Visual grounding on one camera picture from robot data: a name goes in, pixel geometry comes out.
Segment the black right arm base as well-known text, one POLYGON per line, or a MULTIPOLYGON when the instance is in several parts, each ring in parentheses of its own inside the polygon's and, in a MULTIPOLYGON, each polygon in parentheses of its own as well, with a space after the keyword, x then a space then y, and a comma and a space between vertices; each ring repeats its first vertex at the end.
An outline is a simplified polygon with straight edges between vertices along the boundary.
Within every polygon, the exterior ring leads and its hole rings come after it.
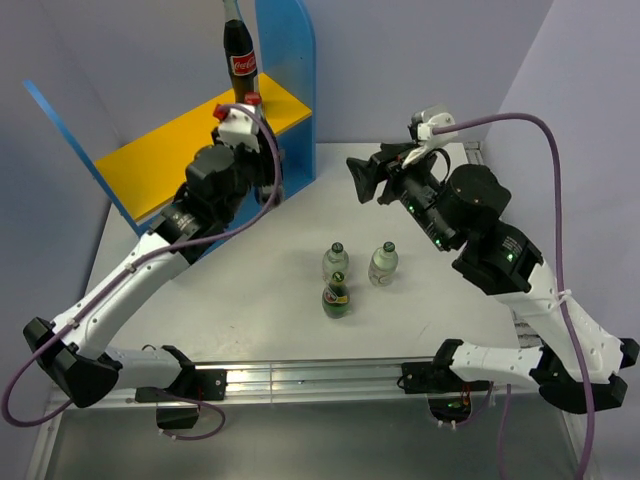
POLYGON ((469 423, 491 403, 493 384, 467 382, 433 362, 405 362, 396 386, 406 395, 423 395, 438 428, 455 430, 469 423))

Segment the cola bottle without cap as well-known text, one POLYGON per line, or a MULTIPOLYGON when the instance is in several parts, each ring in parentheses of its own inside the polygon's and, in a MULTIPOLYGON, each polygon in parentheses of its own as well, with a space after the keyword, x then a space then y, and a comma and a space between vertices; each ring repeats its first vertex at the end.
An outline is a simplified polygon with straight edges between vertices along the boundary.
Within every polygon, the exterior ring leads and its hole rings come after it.
POLYGON ((258 69, 251 34, 236 0, 223 0, 223 46, 236 103, 248 93, 258 93, 258 69))

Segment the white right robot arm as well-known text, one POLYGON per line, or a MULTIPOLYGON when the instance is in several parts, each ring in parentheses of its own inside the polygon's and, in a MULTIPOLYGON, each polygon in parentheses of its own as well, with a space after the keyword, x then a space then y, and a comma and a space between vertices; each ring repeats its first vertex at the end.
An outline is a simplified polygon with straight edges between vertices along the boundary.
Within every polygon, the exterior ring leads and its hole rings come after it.
POLYGON ((440 251, 458 251, 452 267, 488 297, 526 322, 542 343, 490 348, 447 339, 428 362, 402 366, 408 394, 452 393, 490 384, 536 390, 554 407, 587 411, 577 357, 585 359, 594 408, 622 405, 627 384, 619 372, 633 366, 639 345, 598 325, 559 285, 540 250, 518 228, 501 221, 510 192, 483 165, 464 164, 439 181, 433 153, 408 167, 406 144, 383 144, 368 160, 348 158, 360 202, 399 201, 440 251))

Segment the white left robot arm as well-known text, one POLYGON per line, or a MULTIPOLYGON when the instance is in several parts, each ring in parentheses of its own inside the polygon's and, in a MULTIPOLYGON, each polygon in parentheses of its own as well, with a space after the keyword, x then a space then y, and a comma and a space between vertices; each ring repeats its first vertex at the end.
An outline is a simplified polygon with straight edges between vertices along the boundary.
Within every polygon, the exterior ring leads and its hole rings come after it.
POLYGON ((195 365, 179 349, 123 350, 110 342, 165 283, 198 261, 229 226, 252 189, 282 177, 277 149, 241 143, 201 148, 186 180, 129 255, 76 306, 23 330, 37 362, 71 402, 85 408, 117 389, 158 388, 183 399, 195 386, 195 365))

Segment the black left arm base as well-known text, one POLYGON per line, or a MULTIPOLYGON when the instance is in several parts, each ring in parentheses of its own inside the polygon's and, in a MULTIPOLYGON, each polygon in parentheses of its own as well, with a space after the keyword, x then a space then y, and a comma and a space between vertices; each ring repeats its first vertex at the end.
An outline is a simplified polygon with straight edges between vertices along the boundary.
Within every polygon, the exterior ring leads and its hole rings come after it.
POLYGON ((182 441, 195 441, 218 434, 226 423, 226 414, 211 401, 222 401, 227 387, 227 371, 224 369, 194 369, 180 374, 178 379, 165 389, 155 387, 138 388, 136 403, 182 402, 189 407, 156 406, 156 425, 160 432, 182 441), (220 423, 209 433, 188 436, 179 430, 192 429, 206 410, 215 411, 220 423))

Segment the cola bottle with red cap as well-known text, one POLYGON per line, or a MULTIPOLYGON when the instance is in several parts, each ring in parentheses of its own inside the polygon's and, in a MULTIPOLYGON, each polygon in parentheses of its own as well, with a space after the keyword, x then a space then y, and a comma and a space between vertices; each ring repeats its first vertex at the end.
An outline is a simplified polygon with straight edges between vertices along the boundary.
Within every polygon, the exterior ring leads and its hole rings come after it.
POLYGON ((260 117, 262 123, 265 125, 268 135, 258 128, 257 140, 259 145, 259 151, 254 155, 257 170, 258 170, 258 183, 254 186, 254 197, 260 206, 263 206, 275 192, 275 199, 272 207, 277 208, 284 201, 284 186, 280 183, 275 186, 275 172, 273 156, 269 147, 268 138, 274 141, 275 146, 278 146, 277 139, 273 132, 273 129, 266 121, 266 117, 263 109, 263 100, 258 91, 249 91, 244 96, 244 103, 249 106, 253 106, 255 113, 260 117))

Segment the green Perrier glass bottle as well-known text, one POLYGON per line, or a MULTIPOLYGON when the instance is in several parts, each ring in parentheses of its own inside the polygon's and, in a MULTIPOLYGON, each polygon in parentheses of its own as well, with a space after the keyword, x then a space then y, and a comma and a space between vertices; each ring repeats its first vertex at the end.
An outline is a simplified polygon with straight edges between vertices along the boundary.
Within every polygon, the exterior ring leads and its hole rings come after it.
POLYGON ((341 318, 349 312, 350 292, 343 272, 334 272, 327 281, 322 294, 322 306, 330 318, 341 318))

